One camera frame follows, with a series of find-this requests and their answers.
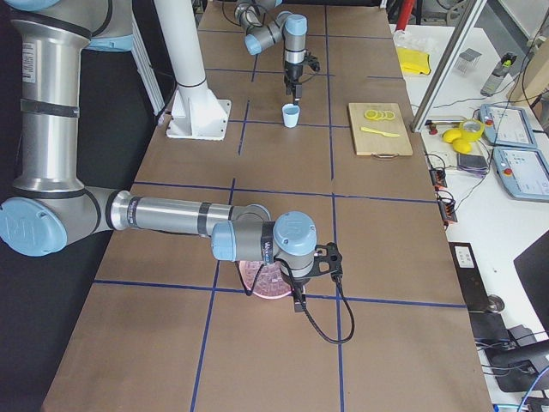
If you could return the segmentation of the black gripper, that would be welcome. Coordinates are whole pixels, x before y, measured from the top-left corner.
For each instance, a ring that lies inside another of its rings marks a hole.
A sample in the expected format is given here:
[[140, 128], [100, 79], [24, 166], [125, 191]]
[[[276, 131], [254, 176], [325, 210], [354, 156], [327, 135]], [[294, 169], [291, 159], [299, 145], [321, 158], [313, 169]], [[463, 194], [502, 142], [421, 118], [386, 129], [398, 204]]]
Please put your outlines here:
[[286, 84], [285, 94], [291, 95], [291, 88], [293, 88], [293, 104], [298, 105], [303, 94], [302, 81], [300, 80], [303, 75], [304, 67], [307, 66], [312, 70], [312, 74], [309, 78], [305, 79], [308, 82], [313, 76], [315, 76], [320, 70], [320, 62], [318, 58], [307, 52], [304, 58], [298, 63], [284, 63], [284, 82]]
[[[329, 275], [331, 280], [340, 285], [343, 277], [342, 255], [335, 242], [326, 245], [316, 245], [313, 263], [307, 278], [317, 278]], [[305, 298], [301, 294], [293, 293], [293, 308], [296, 313], [305, 311]]]

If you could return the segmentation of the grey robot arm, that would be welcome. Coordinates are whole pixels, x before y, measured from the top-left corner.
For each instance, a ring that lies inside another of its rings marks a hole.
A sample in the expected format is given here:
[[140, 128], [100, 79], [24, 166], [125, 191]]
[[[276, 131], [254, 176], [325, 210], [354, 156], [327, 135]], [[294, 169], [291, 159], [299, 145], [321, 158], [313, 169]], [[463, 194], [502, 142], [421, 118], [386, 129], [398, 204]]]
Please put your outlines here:
[[[341, 254], [333, 242], [317, 244], [313, 220], [298, 211], [272, 221], [262, 205], [232, 206], [86, 187], [76, 175], [81, 51], [123, 52], [133, 46], [131, 1], [4, 1], [22, 38], [22, 172], [13, 186], [20, 197], [1, 204], [1, 239], [13, 250], [41, 257], [80, 239], [127, 228], [211, 239], [219, 261], [237, 262], [246, 294], [278, 262], [296, 312], [308, 314], [304, 285], [330, 274], [344, 298]], [[252, 55], [284, 43], [284, 82], [293, 103], [301, 97], [302, 67], [318, 71], [306, 49], [306, 17], [282, 11], [282, 1], [238, 1], [235, 17]], [[232, 102], [208, 87], [190, 1], [154, 1], [175, 75], [175, 101], [167, 135], [221, 141]], [[239, 265], [262, 262], [247, 288]]]
[[237, 1], [234, 17], [245, 32], [244, 44], [250, 55], [259, 55], [283, 42], [286, 95], [291, 95], [293, 104], [298, 106], [303, 94], [304, 67], [317, 73], [320, 63], [306, 47], [308, 21], [304, 15], [291, 11], [281, 11], [276, 17], [270, 14], [281, 4], [282, 1]]

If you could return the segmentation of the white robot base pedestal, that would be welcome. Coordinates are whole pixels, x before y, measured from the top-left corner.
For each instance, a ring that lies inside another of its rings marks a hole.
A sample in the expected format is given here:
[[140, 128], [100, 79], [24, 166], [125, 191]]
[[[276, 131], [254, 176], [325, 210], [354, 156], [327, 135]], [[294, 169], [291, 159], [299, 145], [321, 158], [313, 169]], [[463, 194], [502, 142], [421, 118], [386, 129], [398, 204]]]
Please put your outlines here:
[[232, 102], [217, 99], [208, 86], [191, 2], [159, 0], [154, 6], [177, 84], [166, 135], [223, 140]]

